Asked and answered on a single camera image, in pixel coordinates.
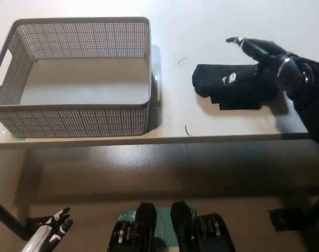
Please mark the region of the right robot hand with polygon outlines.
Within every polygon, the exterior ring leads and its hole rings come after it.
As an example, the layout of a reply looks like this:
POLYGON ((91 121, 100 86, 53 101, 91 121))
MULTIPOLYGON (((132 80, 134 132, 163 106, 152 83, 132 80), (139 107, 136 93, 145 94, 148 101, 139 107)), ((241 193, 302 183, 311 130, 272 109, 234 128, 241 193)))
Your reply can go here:
POLYGON ((287 51, 263 39, 236 36, 225 42, 237 45, 256 63, 226 66, 226 72, 221 76, 220 97, 232 102, 256 103, 274 99, 278 90, 273 75, 287 51))

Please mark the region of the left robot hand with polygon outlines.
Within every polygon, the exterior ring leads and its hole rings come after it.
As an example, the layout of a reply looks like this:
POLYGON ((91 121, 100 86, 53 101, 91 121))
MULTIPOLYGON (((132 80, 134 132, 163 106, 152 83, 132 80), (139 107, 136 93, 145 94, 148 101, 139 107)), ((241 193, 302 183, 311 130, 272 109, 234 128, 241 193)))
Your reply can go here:
POLYGON ((44 221, 21 252, 53 251, 73 225, 69 211, 66 207, 44 221))

